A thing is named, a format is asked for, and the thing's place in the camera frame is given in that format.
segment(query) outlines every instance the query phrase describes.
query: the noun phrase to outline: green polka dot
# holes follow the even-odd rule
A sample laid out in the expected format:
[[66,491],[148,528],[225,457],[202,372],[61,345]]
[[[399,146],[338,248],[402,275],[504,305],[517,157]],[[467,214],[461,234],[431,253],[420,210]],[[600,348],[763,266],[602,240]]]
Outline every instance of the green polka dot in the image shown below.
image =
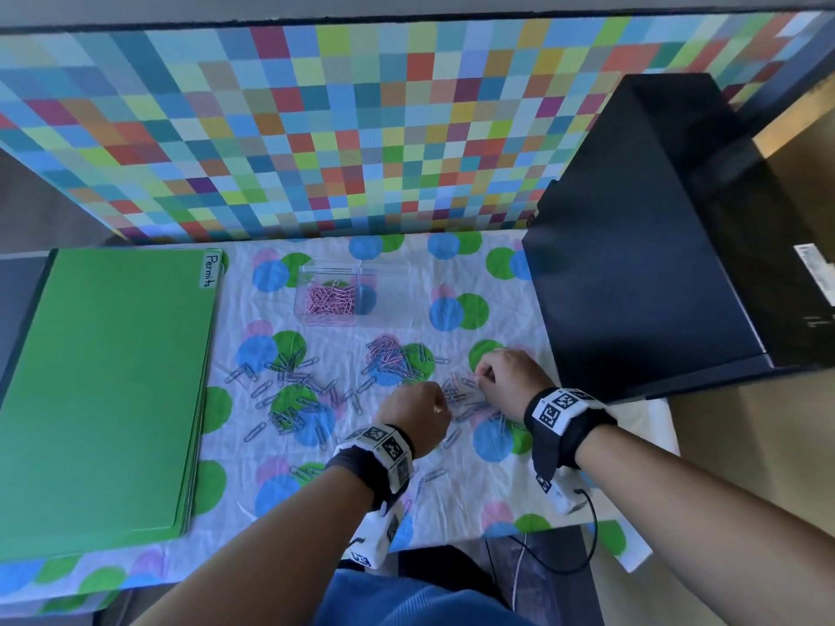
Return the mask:
[[203,407],[203,434],[214,432],[226,423],[232,414],[232,396],[219,386],[206,388]]
[[75,565],[81,556],[64,556],[63,558],[50,558],[41,566],[41,570],[37,572],[34,582],[35,584],[49,584],[66,578],[73,572]]
[[513,271],[510,269],[510,258],[514,252],[510,248],[494,248],[487,253],[487,272],[493,274],[496,279],[512,279]]
[[44,603],[38,614],[52,615],[55,613],[71,613],[80,609],[84,602],[87,601],[87,594],[85,595],[70,595],[68,598],[52,598]]
[[281,257],[281,262],[290,271],[290,278],[287,279],[287,287],[295,288],[299,280],[299,267],[310,261],[311,258],[304,253],[290,253]]
[[510,431],[514,436],[514,454],[523,455],[525,452],[530,452],[531,446],[534,445],[534,438],[531,434],[517,428],[516,426],[511,426]]
[[481,360],[481,356],[499,347],[504,347],[504,345],[495,340],[480,340],[473,345],[469,355],[470,370],[475,371],[476,366],[478,366],[478,361]]
[[213,509],[220,502],[225,489],[226,471],[223,466],[210,460],[199,462],[192,515],[199,516]]
[[[297,466],[297,468],[299,468],[299,470],[302,471],[302,472],[305,472],[305,470],[307,470],[309,467],[315,467],[315,468],[319,468],[320,470],[324,470],[325,469],[325,464],[324,463],[319,463],[319,462],[307,462],[307,463],[302,463],[300,466]],[[313,481],[313,479],[315,479],[316,477],[314,476],[313,479],[310,479],[308,481],[307,479],[299,478],[294,474],[293,478],[295,478],[300,484],[305,486],[308,483],[310,483],[311,481]]]
[[613,556],[626,551],[626,534],[617,521],[600,521],[597,524],[597,538]]
[[409,361],[409,364],[412,365],[412,368],[417,369],[421,373],[423,373],[423,378],[418,378],[416,380],[404,378],[403,384],[415,384],[416,382],[423,382],[424,380],[428,380],[435,372],[435,357],[433,356],[432,351],[429,350],[429,347],[426,347],[424,345],[423,348],[426,350],[426,362],[420,361],[418,343],[412,342],[403,347],[403,356],[406,357],[406,359]]
[[[296,410],[299,410],[302,406],[296,400],[300,397],[310,401],[319,401],[319,396],[306,386],[291,384],[278,391],[276,399],[272,401],[270,410],[275,410],[277,413],[283,413],[287,410],[287,406],[292,406]],[[284,426],[282,423],[281,427],[290,428],[290,425],[287,424],[287,426]]]
[[382,239],[382,251],[384,253],[393,253],[403,245],[403,240],[406,238],[403,235],[394,234],[383,235],[380,239]]
[[121,593],[120,589],[113,589],[113,591],[111,591],[110,593],[108,593],[107,595],[104,596],[104,599],[99,604],[99,608],[97,608],[96,610],[97,611],[102,611],[102,610],[107,609],[110,606],[110,604],[112,604],[113,601],[116,598],[119,597],[120,593]]
[[461,294],[458,303],[464,308],[464,320],[461,327],[465,330],[477,330],[487,322],[490,308],[487,302],[478,294]]
[[551,523],[538,514],[523,514],[514,525],[521,533],[544,532],[551,528]]
[[102,567],[90,573],[78,585],[79,593],[99,593],[118,589],[128,574],[121,567]]
[[477,230],[455,233],[455,236],[458,237],[458,241],[460,242],[458,254],[476,253],[481,248],[481,233]]
[[[297,331],[280,331],[277,334],[272,336],[272,339],[276,341],[276,345],[278,346],[278,353],[290,359],[290,356],[295,354],[299,349],[301,349],[301,355],[296,358],[296,364],[300,364],[307,355],[307,342],[305,339],[299,334]],[[278,356],[276,355],[275,359],[276,364],[278,364]]]

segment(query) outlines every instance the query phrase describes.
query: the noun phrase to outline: clear plastic box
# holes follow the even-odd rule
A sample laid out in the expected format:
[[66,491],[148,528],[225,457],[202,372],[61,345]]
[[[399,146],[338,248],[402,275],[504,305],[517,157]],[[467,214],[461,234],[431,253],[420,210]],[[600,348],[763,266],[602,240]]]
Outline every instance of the clear plastic box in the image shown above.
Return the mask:
[[[414,289],[409,263],[319,263],[299,268],[293,311],[308,326],[411,327]],[[353,314],[311,314],[307,299],[314,283],[354,289]]]

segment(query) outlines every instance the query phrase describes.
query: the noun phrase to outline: black cable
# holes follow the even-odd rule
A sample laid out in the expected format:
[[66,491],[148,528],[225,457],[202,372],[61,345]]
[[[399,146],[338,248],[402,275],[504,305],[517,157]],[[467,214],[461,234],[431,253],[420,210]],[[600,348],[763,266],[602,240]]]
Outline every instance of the black cable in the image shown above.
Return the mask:
[[591,496],[589,496],[588,492],[581,489],[574,491],[577,494],[582,494],[583,496],[585,496],[585,500],[589,502],[589,507],[591,508],[591,517],[594,519],[595,523],[595,536],[591,539],[591,549],[589,550],[589,555],[586,556],[585,561],[581,565],[579,565],[579,567],[574,567],[573,569],[568,569],[566,571],[560,571],[558,569],[550,568],[547,564],[545,564],[544,562],[542,562],[542,560],[539,559],[539,557],[534,553],[533,549],[528,547],[521,540],[518,540],[516,537],[508,536],[508,538],[510,538],[511,540],[522,545],[522,547],[530,554],[531,558],[534,558],[536,562],[538,562],[542,566],[542,568],[545,569],[545,571],[549,571],[554,575],[572,575],[573,573],[578,573],[582,571],[583,569],[589,566],[591,558],[595,555],[595,549],[597,548],[597,512],[595,512],[595,505],[591,503]]
[[493,571],[493,584],[498,584],[498,578],[496,578],[496,568],[493,566],[493,556],[490,554],[490,543],[485,540],[484,546],[487,548],[487,557],[490,558],[490,569]]

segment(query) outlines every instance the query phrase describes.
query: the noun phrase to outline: forearm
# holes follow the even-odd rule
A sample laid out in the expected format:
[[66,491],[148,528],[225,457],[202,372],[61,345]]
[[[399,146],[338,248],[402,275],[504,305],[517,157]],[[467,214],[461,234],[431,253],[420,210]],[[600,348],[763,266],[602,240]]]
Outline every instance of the forearm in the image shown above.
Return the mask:
[[362,518],[371,490],[328,468],[218,551],[141,624],[307,624]]
[[733,624],[824,624],[835,539],[637,436],[599,426],[577,463],[666,562]]

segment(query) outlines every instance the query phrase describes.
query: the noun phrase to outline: person's left hand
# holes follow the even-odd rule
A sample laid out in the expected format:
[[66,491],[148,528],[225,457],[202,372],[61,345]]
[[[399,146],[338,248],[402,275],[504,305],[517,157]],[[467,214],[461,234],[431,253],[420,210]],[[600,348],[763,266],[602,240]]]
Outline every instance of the person's left hand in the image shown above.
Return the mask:
[[447,399],[437,382],[401,386],[383,400],[374,421],[401,429],[412,440],[419,459],[444,440],[452,420]]

